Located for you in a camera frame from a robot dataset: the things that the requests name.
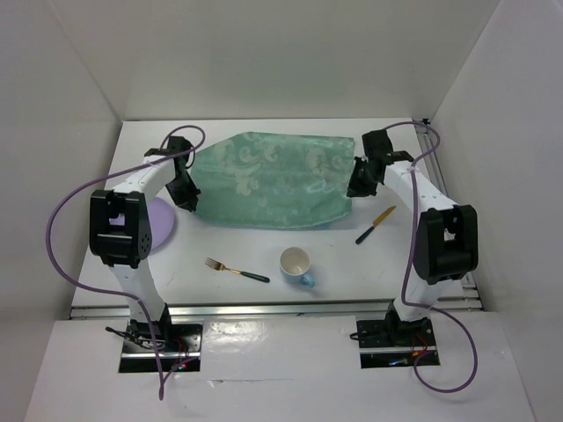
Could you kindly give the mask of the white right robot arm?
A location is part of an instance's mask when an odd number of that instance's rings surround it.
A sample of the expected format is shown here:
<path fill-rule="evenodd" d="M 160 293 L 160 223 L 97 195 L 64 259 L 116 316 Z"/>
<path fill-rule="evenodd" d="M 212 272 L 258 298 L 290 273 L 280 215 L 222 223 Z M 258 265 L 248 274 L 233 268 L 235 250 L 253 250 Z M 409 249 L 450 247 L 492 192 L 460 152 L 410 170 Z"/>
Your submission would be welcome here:
<path fill-rule="evenodd" d="M 413 214 L 406 278 L 384 321 L 359 339 L 373 346 L 408 346 L 428 327 L 428 314 L 453 281 L 479 262 L 478 217 L 471 205 L 459 205 L 417 170 L 417 160 L 396 151 L 384 129 L 362 135 L 364 156 L 355 159 L 349 197 L 393 191 Z"/>

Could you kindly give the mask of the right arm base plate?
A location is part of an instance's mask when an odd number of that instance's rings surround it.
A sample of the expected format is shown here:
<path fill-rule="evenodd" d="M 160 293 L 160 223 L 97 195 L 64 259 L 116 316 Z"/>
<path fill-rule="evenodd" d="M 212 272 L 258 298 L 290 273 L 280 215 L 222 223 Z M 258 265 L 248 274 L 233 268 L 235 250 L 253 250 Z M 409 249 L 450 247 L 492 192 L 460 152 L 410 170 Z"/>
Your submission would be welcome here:
<path fill-rule="evenodd" d="M 439 366 L 434 329 L 428 318 L 396 330 L 391 321 L 359 320 L 349 338 L 359 346 L 361 368 Z"/>

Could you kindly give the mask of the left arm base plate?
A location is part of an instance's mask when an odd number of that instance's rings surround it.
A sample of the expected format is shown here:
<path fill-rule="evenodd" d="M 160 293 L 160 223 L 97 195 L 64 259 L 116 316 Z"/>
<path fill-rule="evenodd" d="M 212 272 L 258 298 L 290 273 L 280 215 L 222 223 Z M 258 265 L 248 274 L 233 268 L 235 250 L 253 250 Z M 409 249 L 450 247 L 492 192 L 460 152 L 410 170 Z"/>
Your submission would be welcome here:
<path fill-rule="evenodd" d="M 159 339 L 157 348 L 163 372 L 190 373 L 201 370 L 202 324 L 179 324 L 172 338 Z M 120 374 L 156 373 L 157 363 L 150 338 L 135 338 L 130 329 L 120 331 L 122 338 Z"/>

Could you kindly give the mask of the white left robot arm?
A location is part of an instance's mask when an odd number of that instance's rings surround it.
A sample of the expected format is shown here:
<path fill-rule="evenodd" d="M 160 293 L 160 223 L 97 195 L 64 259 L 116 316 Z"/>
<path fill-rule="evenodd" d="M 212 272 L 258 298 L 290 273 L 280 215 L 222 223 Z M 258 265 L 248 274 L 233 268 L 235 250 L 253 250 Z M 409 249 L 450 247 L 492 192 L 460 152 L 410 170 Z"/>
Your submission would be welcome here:
<path fill-rule="evenodd" d="M 112 190 L 94 191 L 90 198 L 91 253 L 109 267 L 127 298 L 130 335 L 155 351 L 170 346 L 174 330 L 150 272 L 148 204 L 166 189 L 176 207 L 196 209 L 201 191 L 186 169 L 192 148 L 186 138 L 171 136 L 163 149 L 147 151 L 141 170 Z"/>

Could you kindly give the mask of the green satin placemat cloth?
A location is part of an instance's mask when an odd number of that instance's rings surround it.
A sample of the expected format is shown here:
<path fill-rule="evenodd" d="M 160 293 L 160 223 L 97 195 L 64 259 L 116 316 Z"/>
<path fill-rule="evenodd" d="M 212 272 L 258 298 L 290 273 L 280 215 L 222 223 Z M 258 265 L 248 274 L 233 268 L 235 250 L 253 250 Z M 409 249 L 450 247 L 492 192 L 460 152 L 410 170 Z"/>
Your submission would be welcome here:
<path fill-rule="evenodd" d="M 351 137 L 244 132 L 199 150 L 196 215 L 210 223 L 305 229 L 351 213 Z"/>

